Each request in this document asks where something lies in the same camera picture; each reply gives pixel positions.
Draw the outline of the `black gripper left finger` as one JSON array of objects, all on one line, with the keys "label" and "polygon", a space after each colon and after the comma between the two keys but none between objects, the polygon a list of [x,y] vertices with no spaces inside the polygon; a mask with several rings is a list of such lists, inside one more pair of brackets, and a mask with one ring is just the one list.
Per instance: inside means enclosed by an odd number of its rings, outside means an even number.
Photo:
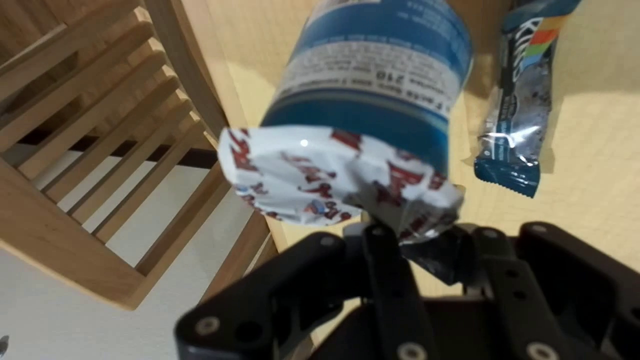
[{"label": "black gripper left finger", "polygon": [[186,313],[179,360],[287,360],[310,334],[338,328],[306,360],[398,360],[427,352],[429,323],[394,234],[314,233]]}]

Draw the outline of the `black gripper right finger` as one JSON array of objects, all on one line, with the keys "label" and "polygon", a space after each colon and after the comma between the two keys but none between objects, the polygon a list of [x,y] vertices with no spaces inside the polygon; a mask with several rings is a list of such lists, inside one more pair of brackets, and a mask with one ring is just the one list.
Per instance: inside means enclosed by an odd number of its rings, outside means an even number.
[{"label": "black gripper right finger", "polygon": [[640,360],[640,275],[564,229],[453,226],[406,257],[489,302],[516,360]]}]

